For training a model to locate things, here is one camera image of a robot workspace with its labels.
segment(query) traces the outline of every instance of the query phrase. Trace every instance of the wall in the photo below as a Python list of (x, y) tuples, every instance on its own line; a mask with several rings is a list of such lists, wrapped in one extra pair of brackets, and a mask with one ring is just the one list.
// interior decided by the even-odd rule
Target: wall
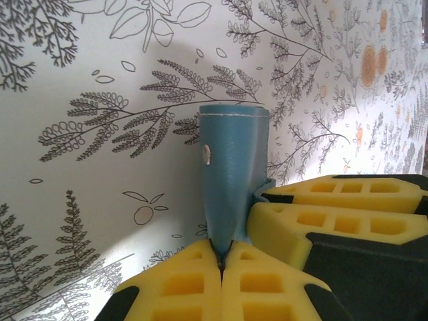
[(0, 320), (91, 320), (205, 236), (200, 104), (271, 110), (279, 184), (421, 172), (420, 1), (1, 3)]

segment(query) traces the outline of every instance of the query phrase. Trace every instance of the yellow foam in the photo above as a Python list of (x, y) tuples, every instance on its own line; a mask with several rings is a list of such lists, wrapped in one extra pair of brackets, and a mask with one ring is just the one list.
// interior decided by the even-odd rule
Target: yellow foam
[(311, 204), (352, 209), (414, 213), (427, 191), (400, 179), (335, 179), (318, 177), (307, 181), (275, 187), (271, 195), (293, 195), (293, 204)]
[(125, 321), (220, 320), (220, 272), (208, 240), (130, 278), (117, 292), (128, 286), (140, 292)]
[(309, 232), (400, 245), (427, 235), (428, 219), (406, 213), (256, 203), (247, 221), (254, 246), (300, 270), (312, 247), (306, 239)]
[(322, 281), (244, 242), (234, 242), (223, 274), (222, 321), (321, 321), (304, 286)]

